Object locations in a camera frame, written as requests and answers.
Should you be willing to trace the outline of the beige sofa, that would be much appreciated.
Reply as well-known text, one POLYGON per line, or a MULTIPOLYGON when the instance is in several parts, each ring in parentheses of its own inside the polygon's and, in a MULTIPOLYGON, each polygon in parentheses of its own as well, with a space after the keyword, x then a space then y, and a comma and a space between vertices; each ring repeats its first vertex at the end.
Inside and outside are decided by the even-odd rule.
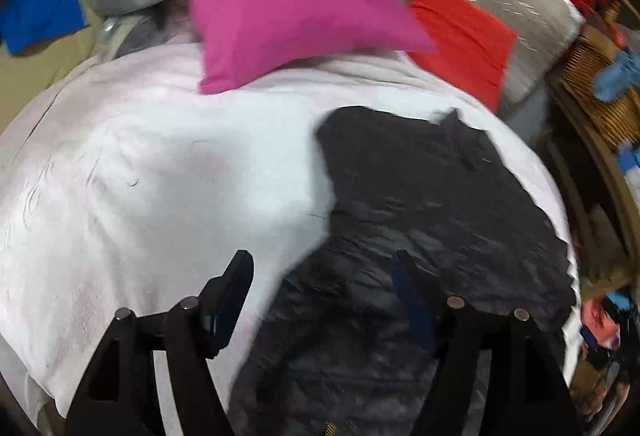
POLYGON ((77 32, 32 44, 17 55, 1 47, 1 130, 40 92, 96 54, 103 18, 90 8, 89 0, 80 2, 87 25, 77 32))

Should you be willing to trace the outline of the black puffer jacket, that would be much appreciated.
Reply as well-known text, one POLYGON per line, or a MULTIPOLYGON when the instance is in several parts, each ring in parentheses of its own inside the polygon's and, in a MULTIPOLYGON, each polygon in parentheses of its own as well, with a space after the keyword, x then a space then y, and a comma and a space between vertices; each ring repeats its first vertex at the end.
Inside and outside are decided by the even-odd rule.
POLYGON ((484 131, 343 107, 318 127, 328 238, 282 280, 235 378, 239 435, 405 435, 436 364, 392 284, 407 251, 449 294, 527 309, 556 361, 574 305, 568 248, 484 131))

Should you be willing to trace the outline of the blue jacket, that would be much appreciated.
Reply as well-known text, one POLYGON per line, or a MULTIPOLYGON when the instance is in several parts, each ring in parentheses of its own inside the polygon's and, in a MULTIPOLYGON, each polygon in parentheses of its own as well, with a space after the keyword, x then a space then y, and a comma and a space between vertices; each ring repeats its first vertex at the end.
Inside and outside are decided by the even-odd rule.
POLYGON ((84 26, 80 0, 8 0, 1 8, 1 42, 9 54, 84 26))

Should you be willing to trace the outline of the wicker basket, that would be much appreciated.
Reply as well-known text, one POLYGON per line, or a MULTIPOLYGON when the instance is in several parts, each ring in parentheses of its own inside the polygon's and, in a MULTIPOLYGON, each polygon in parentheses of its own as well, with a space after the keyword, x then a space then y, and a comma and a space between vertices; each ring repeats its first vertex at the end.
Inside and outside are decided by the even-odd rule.
POLYGON ((639 87, 632 84, 614 96, 597 96, 597 81, 615 65, 619 53, 625 50, 620 50, 599 29, 586 25, 570 48, 561 70, 564 89, 612 150, 624 143, 639 145, 639 87))

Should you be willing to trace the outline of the magenta pillow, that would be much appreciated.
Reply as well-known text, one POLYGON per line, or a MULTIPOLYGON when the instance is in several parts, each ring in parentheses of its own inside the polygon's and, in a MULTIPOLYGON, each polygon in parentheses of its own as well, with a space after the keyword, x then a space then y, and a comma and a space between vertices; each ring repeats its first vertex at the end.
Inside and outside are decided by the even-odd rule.
POLYGON ((238 89, 301 58, 362 49, 430 52, 400 0, 188 0, 203 43, 201 92, 238 89))

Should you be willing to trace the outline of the red cushion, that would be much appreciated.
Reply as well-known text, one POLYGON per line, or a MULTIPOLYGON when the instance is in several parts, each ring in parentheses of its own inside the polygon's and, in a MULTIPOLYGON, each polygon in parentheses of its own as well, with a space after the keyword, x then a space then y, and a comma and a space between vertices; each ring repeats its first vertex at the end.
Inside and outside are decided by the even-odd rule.
POLYGON ((409 0, 409 8, 435 44, 411 60, 498 110, 516 32, 468 0, 409 0))

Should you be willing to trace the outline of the white pink bed blanket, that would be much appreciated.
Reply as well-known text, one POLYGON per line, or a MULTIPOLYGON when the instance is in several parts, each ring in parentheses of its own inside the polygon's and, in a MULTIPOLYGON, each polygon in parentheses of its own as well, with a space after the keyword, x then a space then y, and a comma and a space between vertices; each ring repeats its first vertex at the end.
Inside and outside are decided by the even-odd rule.
MULTIPOLYGON (((117 309, 166 312, 247 251, 252 285, 229 345, 207 362, 229 420, 235 378, 283 278, 328 238, 335 195, 316 132, 352 106, 432 124, 456 114, 486 133, 568 248, 575 301, 555 361, 570 386, 579 321, 565 208, 504 122, 401 53, 296 61, 215 96, 196 87, 200 53, 170 44, 88 61, 2 133, 1 334, 64 425, 117 309)), ((154 368, 163 435, 184 435, 165 352, 154 368)))

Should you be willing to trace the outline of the wooden side table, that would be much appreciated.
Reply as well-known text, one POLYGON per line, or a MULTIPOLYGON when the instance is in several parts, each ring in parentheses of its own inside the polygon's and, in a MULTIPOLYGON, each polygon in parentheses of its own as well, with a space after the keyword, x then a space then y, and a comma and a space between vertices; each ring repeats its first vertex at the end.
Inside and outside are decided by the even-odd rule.
POLYGON ((639 211, 610 149, 559 76, 541 148, 565 202, 582 281, 639 285, 639 211))

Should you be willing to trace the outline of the light blue cloth in basket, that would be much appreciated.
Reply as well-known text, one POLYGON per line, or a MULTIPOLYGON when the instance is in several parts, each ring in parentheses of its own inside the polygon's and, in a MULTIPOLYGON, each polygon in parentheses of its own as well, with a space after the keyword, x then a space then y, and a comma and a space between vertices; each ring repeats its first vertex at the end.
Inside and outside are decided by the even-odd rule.
POLYGON ((639 53, 620 50, 614 62, 593 79, 593 96, 602 102, 613 102, 627 88, 639 87, 639 77, 639 53))

